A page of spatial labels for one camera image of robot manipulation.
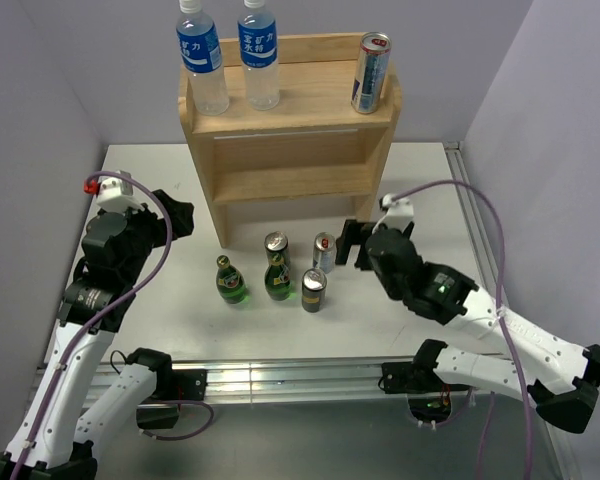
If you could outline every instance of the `black bracket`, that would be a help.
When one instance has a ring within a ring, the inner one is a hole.
[[[375,222],[358,222],[355,219],[345,220],[342,234],[336,240],[336,265],[347,264],[352,246],[361,245],[364,247],[365,242],[373,232],[374,226]],[[367,251],[364,248],[360,248],[358,252],[355,267],[360,270],[371,270]]]
[[[159,400],[204,400],[207,388],[207,371],[204,369],[173,370],[169,380],[168,393],[154,395]],[[180,411],[176,405],[139,406],[136,410],[136,423],[142,430],[171,429],[175,426]]]
[[[180,387],[182,398],[186,400],[204,400],[207,389],[207,371],[196,370],[174,370],[173,381]]]
[[[413,362],[388,362],[382,364],[380,389],[387,395],[425,395],[440,392],[445,383],[432,371],[414,365]],[[449,385],[452,392],[466,392],[469,385]]]
[[[46,462],[38,462],[35,467],[24,466],[18,475],[22,480],[94,480],[98,470],[98,462],[91,455],[93,442],[73,444],[70,460],[54,468],[47,469]],[[0,480],[7,480],[15,462],[10,453],[0,453]]]

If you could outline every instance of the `can lid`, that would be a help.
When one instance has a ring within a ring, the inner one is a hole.
[[[391,39],[380,32],[369,32],[362,36],[361,45],[370,53],[384,53],[391,50]]]
[[[316,235],[316,248],[323,252],[331,250],[336,245],[336,239],[333,235],[327,232],[321,232]]]
[[[323,290],[327,287],[327,275],[319,268],[310,268],[302,276],[302,285],[309,290]]]
[[[227,268],[229,265],[231,265],[231,262],[229,261],[229,257],[226,255],[220,255],[216,260],[216,264],[218,265],[218,268]]]
[[[272,232],[264,239],[264,247],[271,252],[279,252],[287,247],[289,241],[282,232]]]

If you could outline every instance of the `red connector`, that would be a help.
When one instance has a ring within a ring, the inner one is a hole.
[[[89,195],[97,195],[99,191],[100,185],[96,179],[93,179],[90,182],[84,182],[84,193]]]

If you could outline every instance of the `silver can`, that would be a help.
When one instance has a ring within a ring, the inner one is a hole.
[[[360,40],[360,56],[353,79],[351,105],[358,113],[378,109],[382,84],[389,67],[391,39],[380,32],[365,33]]]
[[[336,239],[327,232],[316,235],[313,243],[313,268],[329,273],[336,265]]]
[[[327,276],[318,268],[310,268],[302,276],[302,308],[309,313],[320,310],[327,289]]]
[[[289,239],[282,232],[271,232],[264,238],[264,249],[267,252],[267,258],[271,260],[274,253],[280,253],[284,257],[284,264],[291,267],[291,257],[289,255]]]

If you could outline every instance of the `beer bottle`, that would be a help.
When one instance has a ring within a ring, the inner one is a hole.
[[[218,273],[216,274],[216,287],[220,296],[227,303],[239,303],[247,294],[244,278],[236,267],[231,265],[229,257],[220,255],[216,261]]]
[[[264,286],[274,300],[284,300],[291,293],[289,267],[284,263],[281,253],[273,253],[269,257],[269,268],[264,275]]]

